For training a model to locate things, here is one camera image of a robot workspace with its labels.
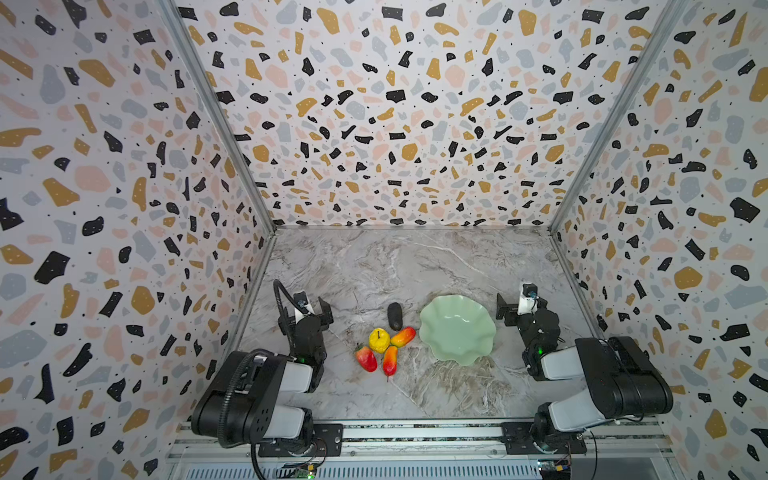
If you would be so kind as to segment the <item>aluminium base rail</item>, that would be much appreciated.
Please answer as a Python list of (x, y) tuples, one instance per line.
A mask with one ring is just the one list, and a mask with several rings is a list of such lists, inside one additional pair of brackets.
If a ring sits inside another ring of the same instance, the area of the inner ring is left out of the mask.
[(576, 435), (576, 445), (563, 450), (527, 446), (522, 418), (491, 419), (334, 419), (341, 431), (325, 433), (318, 444), (330, 449), (319, 460), (496, 460), (513, 457), (671, 458), (671, 441), (659, 422), (610, 423)]

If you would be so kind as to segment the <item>green wavy fruit bowl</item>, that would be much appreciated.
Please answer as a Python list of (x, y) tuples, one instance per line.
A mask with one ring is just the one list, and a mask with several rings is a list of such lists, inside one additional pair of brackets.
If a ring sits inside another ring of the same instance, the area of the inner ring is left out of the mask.
[(419, 313), (419, 337), (439, 361), (470, 366), (491, 354), (496, 325), (488, 310), (463, 295), (443, 295)]

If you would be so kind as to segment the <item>red yellow fake pepper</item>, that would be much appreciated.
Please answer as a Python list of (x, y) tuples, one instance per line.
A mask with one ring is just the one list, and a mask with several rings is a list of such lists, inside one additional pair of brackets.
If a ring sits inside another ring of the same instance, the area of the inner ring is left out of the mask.
[(382, 371), (387, 378), (394, 376), (397, 372), (398, 348), (390, 345), (384, 353), (382, 361)]

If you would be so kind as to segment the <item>red fake strawberry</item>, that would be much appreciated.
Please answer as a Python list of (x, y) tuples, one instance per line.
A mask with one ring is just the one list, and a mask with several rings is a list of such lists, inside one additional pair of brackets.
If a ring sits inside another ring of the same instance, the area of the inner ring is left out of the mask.
[(368, 346), (359, 344), (354, 355), (360, 367), (366, 372), (375, 372), (377, 370), (377, 358)]

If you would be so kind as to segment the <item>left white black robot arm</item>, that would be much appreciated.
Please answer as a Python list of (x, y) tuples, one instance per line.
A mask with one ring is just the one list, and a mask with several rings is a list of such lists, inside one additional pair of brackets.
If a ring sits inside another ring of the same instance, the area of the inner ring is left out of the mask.
[(292, 315), (284, 309), (278, 319), (290, 352), (231, 352), (193, 411), (194, 434), (213, 438), (223, 448), (268, 445), (293, 455), (313, 448), (312, 412), (280, 405), (278, 399), (282, 393), (317, 389), (327, 359), (323, 333), (334, 318), (323, 299), (312, 304), (301, 293), (295, 300), (300, 307)]

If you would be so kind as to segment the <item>orange red fake mango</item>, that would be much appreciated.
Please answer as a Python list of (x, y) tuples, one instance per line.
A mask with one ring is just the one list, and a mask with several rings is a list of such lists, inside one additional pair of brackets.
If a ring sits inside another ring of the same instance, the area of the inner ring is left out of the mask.
[(413, 327), (405, 327), (396, 335), (390, 338), (390, 344), (396, 348), (403, 348), (416, 337), (416, 330)]

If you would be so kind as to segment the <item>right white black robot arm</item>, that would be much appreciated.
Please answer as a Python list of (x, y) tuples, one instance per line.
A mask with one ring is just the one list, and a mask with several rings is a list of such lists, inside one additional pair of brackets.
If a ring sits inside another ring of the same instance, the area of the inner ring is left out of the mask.
[(518, 330), (522, 360), (534, 380), (585, 382), (570, 397), (540, 405), (531, 421), (503, 423), (507, 453), (584, 453), (580, 435), (592, 427), (617, 420), (640, 422), (672, 410), (671, 387), (632, 338), (584, 337), (562, 348), (559, 317), (536, 285), (524, 284), (515, 303), (498, 296), (496, 318)]

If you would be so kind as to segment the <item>yellow fake apple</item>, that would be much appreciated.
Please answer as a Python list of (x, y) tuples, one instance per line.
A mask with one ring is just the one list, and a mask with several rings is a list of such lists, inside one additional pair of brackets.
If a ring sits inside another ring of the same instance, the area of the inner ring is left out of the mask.
[(369, 348), (378, 354), (384, 354), (391, 344), (390, 334), (382, 328), (374, 329), (368, 337)]

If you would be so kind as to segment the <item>dark avocado fake fruit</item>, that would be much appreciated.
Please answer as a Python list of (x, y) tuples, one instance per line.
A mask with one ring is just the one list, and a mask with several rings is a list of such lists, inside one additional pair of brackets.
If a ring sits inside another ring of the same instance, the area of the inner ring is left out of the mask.
[(387, 320), (393, 331), (399, 332), (403, 329), (403, 311), (399, 303), (393, 302), (388, 305)]

